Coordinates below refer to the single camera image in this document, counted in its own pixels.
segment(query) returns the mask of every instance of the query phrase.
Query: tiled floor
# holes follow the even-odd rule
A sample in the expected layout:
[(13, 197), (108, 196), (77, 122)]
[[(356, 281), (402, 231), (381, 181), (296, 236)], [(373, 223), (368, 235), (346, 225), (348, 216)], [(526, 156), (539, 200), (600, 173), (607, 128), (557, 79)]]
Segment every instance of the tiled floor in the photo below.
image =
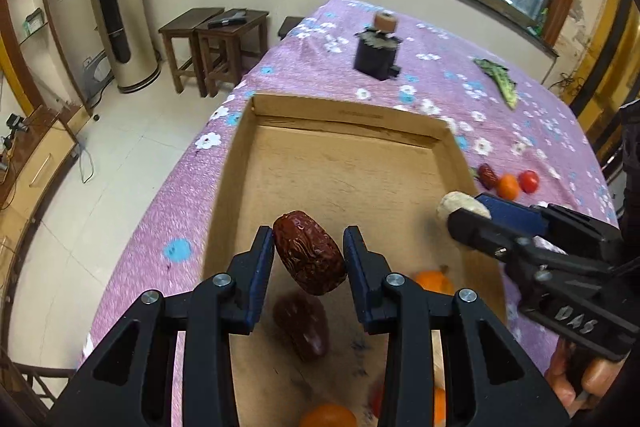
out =
[[(78, 139), (95, 173), (78, 162), (55, 194), (27, 253), (9, 331), (15, 362), (75, 367), (102, 292), (131, 233), (194, 136), (227, 92), (180, 95), (165, 65), (151, 86), (120, 94), (114, 83)], [(82, 154), (82, 172), (91, 172)]]

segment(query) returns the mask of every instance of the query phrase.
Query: purple bedsheet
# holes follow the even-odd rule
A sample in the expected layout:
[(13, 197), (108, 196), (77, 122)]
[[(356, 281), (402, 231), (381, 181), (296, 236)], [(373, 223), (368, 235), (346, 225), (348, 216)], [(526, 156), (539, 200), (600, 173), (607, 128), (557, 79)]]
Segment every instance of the purple bedsheet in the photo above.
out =
[[(330, 0), (271, 49), (215, 111), (133, 233), (102, 296), (85, 356), (144, 290), (156, 288), (173, 295), (190, 291), (200, 281), (218, 177), (241, 111), (256, 91), (350, 100), (436, 116), (449, 123), (470, 166), (488, 162), (498, 175), (525, 169), (539, 174), (540, 189), (521, 195), (519, 203), (566, 204), (616, 223), (607, 185), (574, 115), (517, 67), (471, 42), (398, 14), (397, 34), (404, 39), (397, 59), (402, 68), (398, 79), (380, 82), (354, 71), (354, 34), (372, 22), (379, 9), (356, 0)], [(493, 81), (472, 62), (474, 57), (510, 68), (518, 84), (516, 110), (502, 101)], [(518, 315), (517, 289), (506, 277), (503, 280), (511, 333), (544, 371), (556, 336)], [(177, 357), (174, 425), (180, 425), (181, 365)]]

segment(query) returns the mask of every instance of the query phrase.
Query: metal screw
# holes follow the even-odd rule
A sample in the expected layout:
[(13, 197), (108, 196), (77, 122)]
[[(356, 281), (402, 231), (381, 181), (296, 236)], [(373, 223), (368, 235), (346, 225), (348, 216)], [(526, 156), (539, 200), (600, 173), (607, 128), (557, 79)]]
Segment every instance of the metal screw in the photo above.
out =
[(216, 286), (226, 286), (231, 282), (231, 276), (228, 273), (219, 273), (213, 277), (213, 284)]
[(538, 282), (545, 282), (551, 279), (551, 272), (547, 270), (538, 270), (533, 277)]
[(469, 288), (462, 288), (460, 298), (465, 302), (473, 302), (478, 298), (478, 294)]
[(153, 304), (160, 298), (160, 294), (156, 290), (147, 290), (142, 294), (140, 300), (145, 304)]
[(390, 273), (386, 276), (386, 281), (391, 286), (402, 286), (404, 284), (404, 276), (399, 273)]

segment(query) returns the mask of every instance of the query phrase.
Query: cardboard box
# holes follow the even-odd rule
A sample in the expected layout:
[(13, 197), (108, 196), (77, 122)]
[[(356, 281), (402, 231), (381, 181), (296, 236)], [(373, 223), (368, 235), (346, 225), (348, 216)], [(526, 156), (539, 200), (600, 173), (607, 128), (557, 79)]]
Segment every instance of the cardboard box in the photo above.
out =
[[(358, 225), (369, 250), (406, 275), (449, 267), (456, 288), (475, 289), (504, 321), (497, 263), (454, 242), (436, 222), (444, 194), (476, 194), (466, 161), (447, 125), (427, 116), (373, 105), (256, 94), (231, 145), (214, 205), (204, 277), (224, 271), (251, 246), (260, 225), (303, 210), (342, 247)], [(298, 286), (276, 255), (260, 323), (231, 339), (236, 401), (243, 426), (296, 426), (327, 401), (372, 422), (370, 384), (384, 371), (386, 335), (370, 337), (357, 321), (348, 281), (320, 299), (331, 349), (303, 363), (275, 326), (275, 299)]]

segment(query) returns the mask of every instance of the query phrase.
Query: human hand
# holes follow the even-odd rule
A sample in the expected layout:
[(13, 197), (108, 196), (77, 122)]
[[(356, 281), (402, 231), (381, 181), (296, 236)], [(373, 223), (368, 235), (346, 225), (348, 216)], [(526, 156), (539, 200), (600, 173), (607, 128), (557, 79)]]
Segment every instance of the human hand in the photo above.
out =
[(590, 395), (586, 398), (576, 398), (575, 390), (566, 379), (566, 371), (573, 353), (572, 344), (565, 339), (558, 339), (558, 345), (545, 371), (545, 379), (556, 393), (556, 396), (573, 416), (580, 409), (592, 409), (609, 390), (616, 380), (620, 368), (624, 363), (609, 362), (604, 359), (594, 359), (582, 375), (582, 388)]

